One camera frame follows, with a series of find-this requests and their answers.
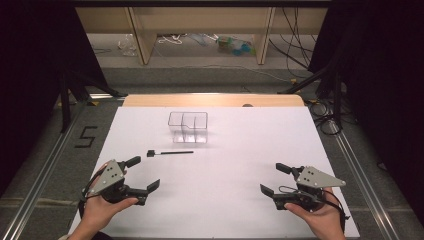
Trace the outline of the person's right hand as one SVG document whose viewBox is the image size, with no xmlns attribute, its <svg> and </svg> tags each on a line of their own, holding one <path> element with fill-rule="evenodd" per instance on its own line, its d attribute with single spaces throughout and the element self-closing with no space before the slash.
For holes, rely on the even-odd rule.
<svg viewBox="0 0 424 240">
<path fill-rule="evenodd" d="M 319 240 L 346 240 L 341 227 L 341 214 L 336 208 L 337 198 L 334 197 L 331 188 L 324 189 L 325 198 L 330 205 L 325 204 L 321 209 L 309 212 L 293 203 L 286 203 L 284 207 L 303 219 L 313 234 Z"/>
</svg>

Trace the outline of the metal floor rail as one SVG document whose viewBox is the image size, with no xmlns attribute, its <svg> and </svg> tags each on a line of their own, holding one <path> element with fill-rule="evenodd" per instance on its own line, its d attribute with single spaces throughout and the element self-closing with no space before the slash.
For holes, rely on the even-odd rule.
<svg viewBox="0 0 424 240">
<path fill-rule="evenodd" d="M 27 225 L 31 214 L 41 196 L 44 188 L 50 179 L 55 167 L 60 160 L 65 146 L 70 139 L 73 128 L 78 121 L 82 111 L 85 109 L 86 101 L 75 104 L 71 111 L 71 120 L 68 125 L 62 129 L 55 139 L 49 155 L 45 158 L 42 167 L 37 172 L 34 181 L 31 182 L 27 194 L 22 200 L 17 202 L 17 210 L 7 226 L 5 232 L 0 236 L 0 240 L 19 240 L 25 226 Z"/>
<path fill-rule="evenodd" d="M 389 214 L 383 206 L 382 201 L 379 199 L 374 188 L 372 187 L 369 178 L 366 176 L 364 169 L 360 165 L 360 162 L 342 128 L 334 121 L 330 121 L 329 126 L 364 197 L 368 209 L 370 210 L 383 236 L 383 239 L 400 240 L 399 235 L 394 228 L 393 221 L 391 220 Z"/>
</svg>

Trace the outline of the clear plastic organiser box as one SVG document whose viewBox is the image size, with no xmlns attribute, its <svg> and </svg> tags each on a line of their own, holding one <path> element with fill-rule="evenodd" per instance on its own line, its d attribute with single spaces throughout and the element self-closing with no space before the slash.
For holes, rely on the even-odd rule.
<svg viewBox="0 0 424 240">
<path fill-rule="evenodd" d="M 174 111 L 169 114 L 168 127 L 174 143 L 206 143 L 208 113 Z"/>
</svg>

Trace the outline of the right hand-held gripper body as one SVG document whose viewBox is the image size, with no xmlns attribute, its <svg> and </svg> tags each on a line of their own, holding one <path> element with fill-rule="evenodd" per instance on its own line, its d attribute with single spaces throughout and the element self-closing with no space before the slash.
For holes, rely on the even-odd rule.
<svg viewBox="0 0 424 240">
<path fill-rule="evenodd" d="M 344 180 L 312 166 L 301 166 L 295 169 L 297 174 L 293 177 L 297 188 L 293 192 L 284 193 L 280 191 L 279 194 L 274 193 L 271 198 L 278 210 L 285 210 L 284 205 L 286 203 L 297 204 L 307 211 L 318 210 L 324 205 L 325 188 L 346 185 Z"/>
</svg>

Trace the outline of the wooden shelf unit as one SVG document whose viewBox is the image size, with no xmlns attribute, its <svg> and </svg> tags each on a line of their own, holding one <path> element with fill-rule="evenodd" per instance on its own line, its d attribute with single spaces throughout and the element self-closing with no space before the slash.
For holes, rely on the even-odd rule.
<svg viewBox="0 0 424 240">
<path fill-rule="evenodd" d="M 132 34 L 140 63 L 149 62 L 159 34 L 251 34 L 257 63 L 265 63 L 269 36 L 317 35 L 325 8 L 300 7 L 78 7 L 88 33 Z"/>
</svg>

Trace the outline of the clear plastic bag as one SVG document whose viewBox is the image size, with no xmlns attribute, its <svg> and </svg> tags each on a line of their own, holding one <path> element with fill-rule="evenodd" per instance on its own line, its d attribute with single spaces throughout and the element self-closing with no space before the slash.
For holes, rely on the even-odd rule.
<svg viewBox="0 0 424 240">
<path fill-rule="evenodd" d="M 118 41 L 117 46 L 124 56 L 137 56 L 137 47 L 132 34 L 126 34 Z"/>
</svg>

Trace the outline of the black stand legs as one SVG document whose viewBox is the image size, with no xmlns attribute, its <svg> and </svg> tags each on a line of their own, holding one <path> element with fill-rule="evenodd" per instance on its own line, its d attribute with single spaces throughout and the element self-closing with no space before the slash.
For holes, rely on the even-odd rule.
<svg viewBox="0 0 424 240">
<path fill-rule="evenodd" d="M 112 97 L 126 97 L 126 94 L 110 88 L 106 81 L 101 82 L 86 74 L 73 70 L 64 70 L 61 73 L 59 86 L 62 110 L 62 133 L 64 133 L 71 124 L 71 110 L 68 93 L 71 93 L 78 102 L 87 101 L 90 98 L 90 94 L 86 87 L 94 86 Z"/>
<path fill-rule="evenodd" d="M 316 97 L 318 99 L 327 99 L 332 96 L 333 103 L 332 108 L 327 107 L 326 113 L 317 118 L 318 126 L 322 128 L 325 124 L 333 124 L 333 130 L 330 132 L 323 131 L 323 133 L 337 135 L 343 129 L 341 124 L 341 80 L 339 74 L 331 66 L 324 67 L 300 83 L 282 91 L 282 94 L 294 94 L 316 80 L 320 81 L 315 92 Z"/>
</svg>

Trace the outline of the black curtain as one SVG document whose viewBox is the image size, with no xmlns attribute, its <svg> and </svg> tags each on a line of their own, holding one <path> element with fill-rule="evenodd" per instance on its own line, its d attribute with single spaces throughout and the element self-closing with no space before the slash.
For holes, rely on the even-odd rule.
<svg viewBox="0 0 424 240">
<path fill-rule="evenodd" d="M 0 0 L 0 196 L 27 159 L 63 87 L 107 84 L 76 9 Z"/>
<path fill-rule="evenodd" d="M 342 80 L 376 154 L 424 226 L 424 0 L 331 0 L 312 72 L 329 63 L 359 16 Z"/>
</svg>

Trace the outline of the colourful plastic bag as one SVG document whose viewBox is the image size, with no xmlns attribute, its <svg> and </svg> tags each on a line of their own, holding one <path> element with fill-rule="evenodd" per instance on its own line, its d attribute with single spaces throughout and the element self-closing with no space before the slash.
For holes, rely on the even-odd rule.
<svg viewBox="0 0 424 240">
<path fill-rule="evenodd" d="M 249 41 L 244 41 L 228 36 L 219 36 L 216 40 L 218 49 L 223 52 L 231 53 L 234 56 L 243 54 L 255 55 L 256 51 Z"/>
</svg>

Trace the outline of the person's left hand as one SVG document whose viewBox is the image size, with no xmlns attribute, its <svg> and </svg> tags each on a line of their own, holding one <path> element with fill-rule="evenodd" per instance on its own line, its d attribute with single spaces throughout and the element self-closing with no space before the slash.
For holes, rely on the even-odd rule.
<svg viewBox="0 0 424 240">
<path fill-rule="evenodd" d="M 102 196 L 91 197 L 86 202 L 84 215 L 77 229 L 100 231 L 109 224 L 114 215 L 137 202 L 137 198 L 128 198 L 118 203 L 109 203 Z"/>
</svg>

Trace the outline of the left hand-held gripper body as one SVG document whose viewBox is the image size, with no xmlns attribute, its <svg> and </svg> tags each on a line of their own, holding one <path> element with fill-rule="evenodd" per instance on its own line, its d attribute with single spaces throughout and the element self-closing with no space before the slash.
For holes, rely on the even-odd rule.
<svg viewBox="0 0 424 240">
<path fill-rule="evenodd" d="M 125 185 L 125 169 L 121 169 L 115 159 L 106 163 L 94 177 L 94 185 L 89 185 L 87 197 L 102 196 L 109 203 L 118 203 L 128 198 L 137 198 L 137 205 L 144 206 L 148 192 L 142 189 L 133 189 Z"/>
</svg>

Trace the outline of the white table mat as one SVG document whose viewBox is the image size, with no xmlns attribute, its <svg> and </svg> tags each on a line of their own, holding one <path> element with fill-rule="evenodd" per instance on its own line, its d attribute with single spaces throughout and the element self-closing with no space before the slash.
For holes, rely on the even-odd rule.
<svg viewBox="0 0 424 240">
<path fill-rule="evenodd" d="M 168 127 L 171 107 L 117 110 L 100 164 L 110 159 L 142 161 L 125 182 L 145 188 L 160 180 L 144 206 L 118 213 L 105 233 L 114 239 L 306 239 L 307 224 L 276 209 L 260 185 L 294 186 L 276 163 L 333 169 L 305 107 L 210 107 L 206 143 L 174 143 Z M 156 155 L 148 150 L 194 151 Z"/>
</svg>

